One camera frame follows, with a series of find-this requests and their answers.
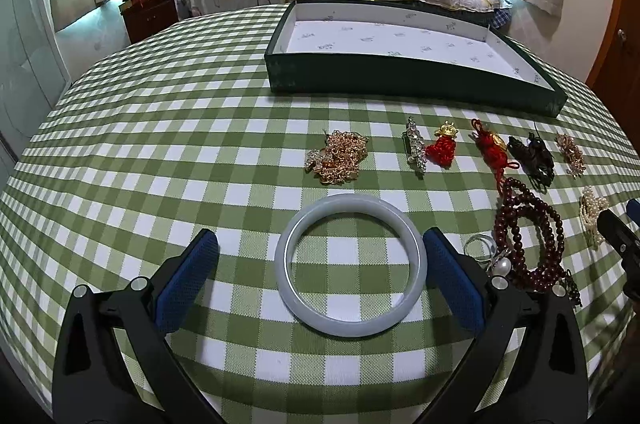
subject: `wooden nightstand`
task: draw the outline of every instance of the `wooden nightstand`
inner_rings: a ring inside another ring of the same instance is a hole
[[[174,0],[147,0],[120,14],[127,26],[131,43],[149,38],[178,21]]]

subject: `wooden door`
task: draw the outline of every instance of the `wooden door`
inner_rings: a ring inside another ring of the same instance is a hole
[[[640,0],[614,0],[598,58],[587,84],[640,152]]]

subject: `green and white checkered fabric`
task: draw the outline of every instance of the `green and white checkered fabric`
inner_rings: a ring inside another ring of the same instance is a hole
[[[490,234],[497,200],[470,120],[479,117],[505,139],[526,138],[534,121],[411,98],[274,96],[263,53],[284,9],[187,20],[104,59],[62,97],[25,150],[0,197],[0,328],[47,400],[73,287],[112,290],[150,276],[201,227],[215,230],[220,264],[169,340],[230,424],[409,422],[463,356],[469,336],[432,288],[378,336],[344,340],[309,330],[278,296],[274,248],[301,207],[360,192],[405,211],[421,231],[438,226],[461,251],[471,235]],[[536,120],[557,162],[545,199],[564,220],[563,264],[580,288],[577,319],[596,387],[630,308],[620,260],[607,244],[590,247],[578,199],[592,185],[622,214],[640,196],[640,160],[588,88],[545,66],[569,95],[558,119]],[[450,170],[432,165],[418,179],[409,168],[401,140],[409,115],[427,140],[443,121],[455,122],[461,133]],[[357,181],[324,187],[302,170],[305,151],[323,146],[324,130],[370,137]],[[566,172],[556,132],[583,150],[581,179]],[[523,227],[522,236],[533,264],[535,232]],[[386,311],[408,276],[398,239],[367,217],[317,224],[295,262],[305,297],[351,320]],[[499,394],[521,340],[515,332],[485,404]],[[122,349],[153,401],[124,338]]]

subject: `metal bolt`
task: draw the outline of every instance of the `metal bolt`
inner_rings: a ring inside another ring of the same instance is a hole
[[[505,290],[509,286],[509,282],[502,276],[494,276],[491,279],[491,285],[493,285],[497,290]]]
[[[146,289],[146,286],[148,285],[148,283],[149,282],[145,277],[139,276],[131,282],[131,288],[133,290],[144,290]]]
[[[551,292],[553,292],[559,298],[566,295],[566,289],[559,284],[555,284],[553,287],[551,287]]]
[[[82,296],[84,296],[87,292],[87,287],[86,285],[78,285],[75,289],[74,289],[74,296],[76,298],[81,298]]]

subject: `white bangle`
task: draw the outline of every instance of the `white bangle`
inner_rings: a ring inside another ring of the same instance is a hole
[[[327,317],[310,307],[293,287],[289,267],[300,237],[311,224],[336,213],[364,213],[382,220],[398,234],[407,253],[409,280],[402,299],[390,311],[375,318],[350,322]],[[427,254],[414,223],[391,204],[360,194],[331,195],[300,210],[281,234],[274,260],[280,296],[293,315],[324,334],[343,338],[378,334],[402,321],[418,301],[427,276]]]

